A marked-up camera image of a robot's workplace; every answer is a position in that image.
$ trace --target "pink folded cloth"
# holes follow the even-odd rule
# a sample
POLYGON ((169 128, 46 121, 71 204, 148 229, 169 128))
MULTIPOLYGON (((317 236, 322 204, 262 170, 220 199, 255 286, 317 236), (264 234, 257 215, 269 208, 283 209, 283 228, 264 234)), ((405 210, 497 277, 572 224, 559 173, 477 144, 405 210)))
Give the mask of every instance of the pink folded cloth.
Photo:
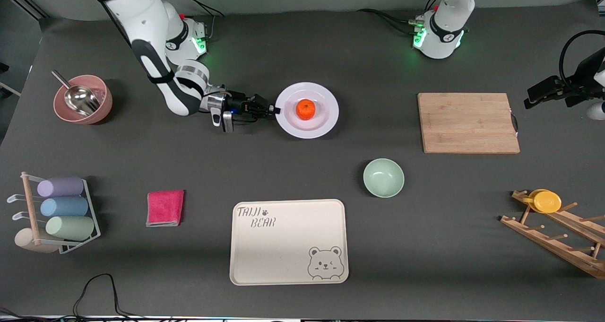
POLYGON ((181 223, 184 194, 184 190, 149 193, 147 227, 178 226, 181 223))

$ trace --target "green bowl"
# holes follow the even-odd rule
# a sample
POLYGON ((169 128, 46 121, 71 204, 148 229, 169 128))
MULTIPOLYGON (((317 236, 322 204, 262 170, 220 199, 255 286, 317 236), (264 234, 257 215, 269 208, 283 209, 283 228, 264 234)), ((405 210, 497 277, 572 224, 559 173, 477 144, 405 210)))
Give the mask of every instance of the green bowl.
POLYGON ((404 188, 404 171, 390 159, 372 160, 363 170, 365 188, 380 198, 390 198, 404 188))

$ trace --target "wooden cutting board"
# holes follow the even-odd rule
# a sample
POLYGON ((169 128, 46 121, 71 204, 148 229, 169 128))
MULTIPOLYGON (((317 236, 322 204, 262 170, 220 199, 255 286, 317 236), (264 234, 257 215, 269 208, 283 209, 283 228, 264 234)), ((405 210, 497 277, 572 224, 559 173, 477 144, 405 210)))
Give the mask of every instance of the wooden cutting board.
POLYGON ((520 152, 506 94, 420 93, 425 153, 520 152))

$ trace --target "bear face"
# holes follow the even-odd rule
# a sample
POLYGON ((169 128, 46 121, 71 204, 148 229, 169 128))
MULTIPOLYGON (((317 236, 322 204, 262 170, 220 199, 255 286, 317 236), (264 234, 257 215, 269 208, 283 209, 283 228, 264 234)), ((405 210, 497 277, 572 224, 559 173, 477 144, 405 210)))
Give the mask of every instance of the bear face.
POLYGON ((342 251, 340 247, 332 247, 330 250, 319 250, 312 247, 309 250, 311 262, 309 262, 309 275, 313 279, 340 278, 344 272, 344 265, 340 259, 342 251))

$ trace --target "dark gray table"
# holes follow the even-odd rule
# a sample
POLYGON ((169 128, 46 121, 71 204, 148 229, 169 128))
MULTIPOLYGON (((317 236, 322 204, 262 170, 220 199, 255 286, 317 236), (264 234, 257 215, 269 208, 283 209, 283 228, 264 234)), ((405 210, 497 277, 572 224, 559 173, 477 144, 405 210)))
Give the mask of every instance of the dark gray table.
MULTIPOLYGON (((43 23, 40 51, 0 148, 0 197, 22 191, 21 171, 85 177, 103 236, 67 255, 24 251, 13 236, 27 223, 10 216, 25 206, 3 204, 1 305, 23 314, 69 313, 86 280, 110 272, 123 309, 145 315, 602 321, 605 281, 497 220, 519 214, 508 191, 525 188, 578 201, 587 217, 603 213, 605 126, 586 118, 588 103, 523 108, 526 89, 557 73, 564 42, 601 26, 594 2, 478 9, 468 25, 460 49, 432 61, 372 14, 218 18, 203 60, 210 81, 270 100, 298 81, 335 94, 335 129, 303 141, 277 122, 227 135, 208 116, 173 115, 111 23, 43 23), (115 98, 110 118, 77 126, 55 117, 53 68, 106 80, 115 98), (521 153, 424 154, 416 94, 432 91, 508 93, 521 153), (397 197, 374 198, 360 184, 361 169, 378 157, 396 160, 406 173, 397 197), (182 225, 145 227, 147 193, 166 189, 187 190, 182 225), (236 203, 330 198, 346 206, 345 283, 229 281, 236 203)), ((569 74, 602 46, 601 37, 574 44, 569 74)), ((546 233, 560 233, 546 224, 546 233)), ((88 295, 81 313, 112 313, 106 281, 93 283, 88 295)))

